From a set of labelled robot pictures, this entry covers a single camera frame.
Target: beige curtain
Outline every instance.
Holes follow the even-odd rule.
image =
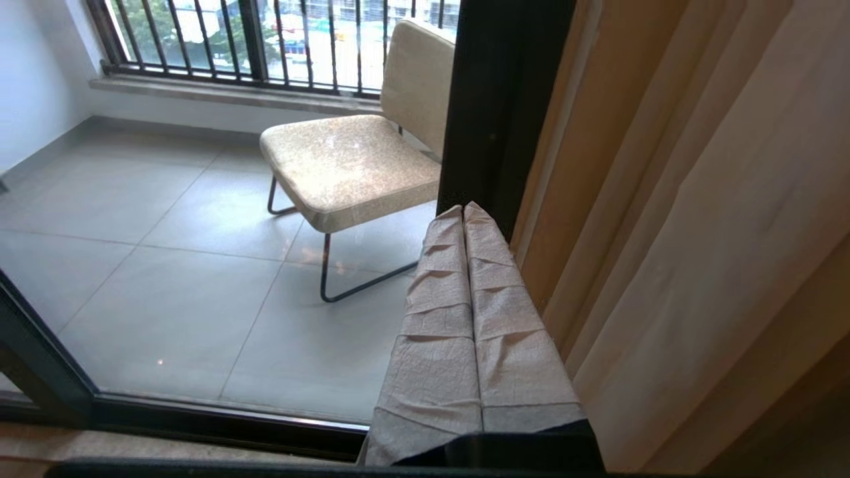
[[[579,1],[552,96],[512,250],[606,465],[833,470],[850,3]]]

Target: beige chair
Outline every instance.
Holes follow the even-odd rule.
[[[299,212],[325,233],[320,295],[336,302],[417,265],[399,267],[327,297],[331,234],[437,198],[440,165],[408,144],[390,120],[437,158],[443,152],[454,43],[436,27],[402,20],[384,72],[384,116],[358,115],[282,124],[263,131],[260,149],[272,169],[268,210]],[[280,182],[293,207],[274,210]]]

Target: baseboard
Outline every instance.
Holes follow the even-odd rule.
[[[112,129],[115,131],[128,131],[133,133],[166,134],[170,136],[182,136],[200,139],[216,139],[231,143],[244,143],[256,145],[259,142],[259,134],[242,133],[239,131],[224,131],[212,128],[195,128],[192,126],[181,126],[165,124],[161,122],[146,122],[127,120],[111,117],[89,117],[74,128],[54,139],[42,149],[32,153],[26,159],[15,164],[5,174],[0,174],[0,194],[14,189],[27,175],[33,171],[44,168],[58,156],[67,152],[77,145],[91,131],[99,129]]]
[[[184,136],[201,139],[218,139],[228,142],[245,142],[257,144],[260,135],[257,133],[244,133],[241,131],[227,131],[213,128],[197,128],[179,124],[166,124],[163,122],[146,122],[128,120],[113,117],[91,117],[93,124],[99,128],[110,128],[117,131],[130,131],[134,133],[167,134],[171,136]]]
[[[0,177],[0,191],[7,191],[14,188],[29,173],[47,166],[57,156],[79,143],[97,123],[95,117],[88,117],[74,128],[66,131],[59,138],[49,142],[42,149],[30,154],[23,161],[15,164],[3,177]]]

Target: floor tile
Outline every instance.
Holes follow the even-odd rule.
[[[268,175],[271,181],[271,169],[260,152],[259,139],[256,145],[226,146],[210,164],[210,168],[263,173]]]
[[[204,168],[213,162],[223,148],[224,144],[210,139],[105,129],[92,133],[72,152],[82,156],[120,157]]]
[[[303,218],[266,211],[270,181],[269,174],[208,169],[143,244],[283,260]],[[275,199],[277,208],[292,205],[283,191]]]
[[[20,182],[6,185],[8,191],[0,194],[0,228],[6,228],[12,216],[67,177],[77,167],[79,159],[78,156],[63,155],[42,168],[30,171]]]
[[[203,170],[93,156],[54,163],[52,171],[65,172],[61,180],[22,208],[4,211],[0,227],[136,243]]]
[[[100,388],[216,399],[279,265],[138,247],[59,338]]]
[[[0,230],[0,268],[58,333],[133,246]]]
[[[437,202],[400,211],[331,235],[331,264],[389,272],[419,258]],[[325,235],[308,223],[298,232],[286,262],[321,265]]]
[[[374,278],[334,270],[330,293]],[[334,304],[320,268],[284,263],[222,397],[317,418],[368,423],[405,314],[408,276]]]

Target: folded cloth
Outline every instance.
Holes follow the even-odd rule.
[[[480,432],[462,209],[428,227],[358,463],[384,466]]]
[[[536,432],[587,416],[496,222],[463,210],[485,432]]]

